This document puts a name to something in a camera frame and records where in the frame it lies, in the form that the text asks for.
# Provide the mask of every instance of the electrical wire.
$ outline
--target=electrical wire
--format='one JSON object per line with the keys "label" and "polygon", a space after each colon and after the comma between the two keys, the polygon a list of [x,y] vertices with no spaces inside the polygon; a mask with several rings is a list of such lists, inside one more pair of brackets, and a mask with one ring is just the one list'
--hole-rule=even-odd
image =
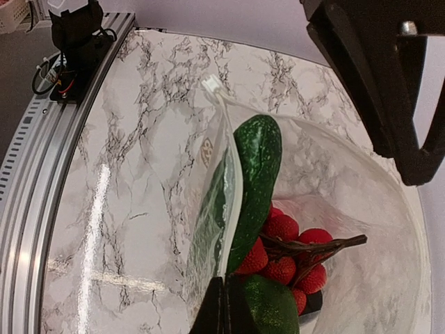
{"label": "electrical wire", "polygon": [[71,80],[71,83],[68,85],[68,87],[66,88],[66,89],[64,89],[64,90],[60,90],[60,91],[58,91],[60,94],[65,94],[65,93],[67,93],[71,88],[72,88],[72,85],[74,84],[74,79],[73,80]]}
{"label": "electrical wire", "polygon": [[60,56],[60,52],[56,52],[55,54],[52,54],[49,58],[43,57],[43,63],[41,63],[39,66],[37,66],[37,69],[40,68],[40,78],[42,80],[45,80],[45,77],[48,75],[48,72],[50,70],[49,66],[51,65],[51,62]]}
{"label": "electrical wire", "polygon": [[69,73],[74,73],[77,72],[76,70],[71,70],[71,71],[63,71],[62,74],[69,74]]}
{"label": "electrical wire", "polygon": [[106,37],[112,37],[111,40],[112,40],[113,42],[115,42],[116,40],[118,40],[118,35],[117,35],[117,33],[116,33],[113,29],[111,29],[111,28],[104,29],[104,28],[100,27],[99,30],[100,30],[100,32],[101,32],[102,35],[104,35],[104,36],[106,36]]}
{"label": "electrical wire", "polygon": [[48,93],[51,89],[54,88],[54,86],[57,84],[58,78],[60,77],[60,75],[62,74],[63,71],[63,52],[60,53],[60,67],[58,69],[58,73],[57,73],[57,77],[56,80],[54,80],[54,82],[46,89],[44,90],[37,90],[37,88],[35,87],[35,81],[37,80],[37,77],[40,75],[41,71],[42,71],[42,66],[45,66],[46,62],[50,62],[50,61],[45,61],[44,63],[42,63],[39,68],[37,69],[37,71],[34,74],[33,80],[31,82],[31,88],[33,90],[33,93],[36,95],[44,95],[46,93]]}

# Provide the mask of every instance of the strawberry stem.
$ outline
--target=strawberry stem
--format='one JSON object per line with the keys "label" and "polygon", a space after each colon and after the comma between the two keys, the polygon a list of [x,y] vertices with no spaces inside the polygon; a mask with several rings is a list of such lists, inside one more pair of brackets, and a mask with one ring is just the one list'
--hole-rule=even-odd
{"label": "strawberry stem", "polygon": [[271,255],[271,260],[279,260],[284,256],[297,257],[301,253],[308,253],[308,260],[304,261],[304,269],[296,274],[291,283],[294,288],[315,266],[336,255],[339,251],[353,246],[365,244],[368,237],[364,234],[350,239],[334,239],[326,244],[304,244],[299,241],[284,242],[278,238],[268,237],[260,233],[264,246]]}

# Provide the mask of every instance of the plastic bag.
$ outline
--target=plastic bag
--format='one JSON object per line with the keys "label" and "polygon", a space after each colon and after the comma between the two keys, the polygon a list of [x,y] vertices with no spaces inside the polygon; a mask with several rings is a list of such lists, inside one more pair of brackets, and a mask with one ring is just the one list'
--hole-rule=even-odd
{"label": "plastic bag", "polygon": [[[186,273],[193,323],[212,277],[224,277],[241,209],[242,174],[233,130],[262,113],[235,102],[218,80],[204,82],[215,114],[193,167],[188,217],[197,221]],[[300,224],[334,238],[366,234],[368,243],[325,263],[323,307],[302,334],[412,333],[421,284],[419,240],[399,185],[371,158],[332,132],[305,120],[274,116],[283,156],[273,204]],[[220,218],[203,214],[211,181],[224,179]]]}

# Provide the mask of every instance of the red wire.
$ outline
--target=red wire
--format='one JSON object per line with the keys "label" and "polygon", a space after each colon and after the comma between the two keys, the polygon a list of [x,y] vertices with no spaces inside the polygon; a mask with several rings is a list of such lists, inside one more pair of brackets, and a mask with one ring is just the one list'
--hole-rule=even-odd
{"label": "red wire", "polygon": [[65,90],[60,90],[60,91],[58,91],[58,92],[59,92],[60,94],[64,94],[64,93],[66,93],[67,91],[69,91],[69,90],[71,89],[71,87],[72,87],[73,84],[74,84],[74,79],[71,80],[70,85],[69,85]]}

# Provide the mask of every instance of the black bracket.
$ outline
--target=black bracket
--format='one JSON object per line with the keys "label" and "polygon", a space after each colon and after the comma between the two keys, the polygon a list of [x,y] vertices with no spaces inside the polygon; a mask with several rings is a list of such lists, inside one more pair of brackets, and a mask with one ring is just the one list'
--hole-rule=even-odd
{"label": "black bracket", "polygon": [[439,0],[300,0],[307,30],[350,95],[374,151],[406,185],[429,182],[445,156],[445,86],[426,142],[413,123],[429,35],[445,35]]}
{"label": "black bracket", "polygon": [[59,75],[59,84],[50,98],[63,103],[80,103],[100,63],[117,36],[111,29],[102,28],[104,11],[97,0],[74,12],[57,16],[49,12],[54,45],[66,59]]}

